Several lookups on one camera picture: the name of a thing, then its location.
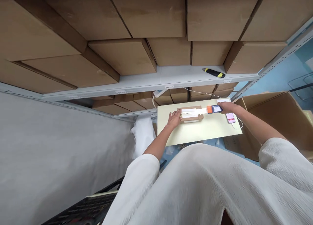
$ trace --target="shelf label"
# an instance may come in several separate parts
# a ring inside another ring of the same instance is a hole
[[[232,80],[224,80],[222,84],[230,83]]]
[[[126,94],[126,93],[128,93],[127,91],[125,91],[125,90],[117,90],[117,91],[115,91],[117,94]]]
[[[166,89],[172,89],[172,88],[174,88],[174,85],[165,85],[164,86]]]

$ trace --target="smartphone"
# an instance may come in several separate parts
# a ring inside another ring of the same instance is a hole
[[[229,124],[236,122],[233,113],[227,113],[227,114],[226,114],[226,117],[227,117],[227,121],[228,121]]]

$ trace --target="person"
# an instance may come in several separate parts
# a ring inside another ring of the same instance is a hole
[[[181,111],[127,168],[103,224],[313,224],[313,166],[277,130],[242,107],[236,114],[262,144],[260,166],[206,144],[182,149],[159,175]]]

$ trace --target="left hand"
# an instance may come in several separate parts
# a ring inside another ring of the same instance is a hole
[[[181,113],[182,113],[181,109],[179,109],[178,111],[174,111],[173,113],[170,112],[167,125],[175,129],[182,120],[182,117],[180,117]]]

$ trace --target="open cardboard box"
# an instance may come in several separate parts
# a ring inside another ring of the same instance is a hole
[[[238,99],[235,104],[242,106],[275,128],[302,154],[312,155],[313,125],[289,92],[245,96]],[[245,125],[242,132],[242,135],[238,135],[239,150],[241,150],[239,153],[246,158],[259,161],[261,144],[258,143]]]

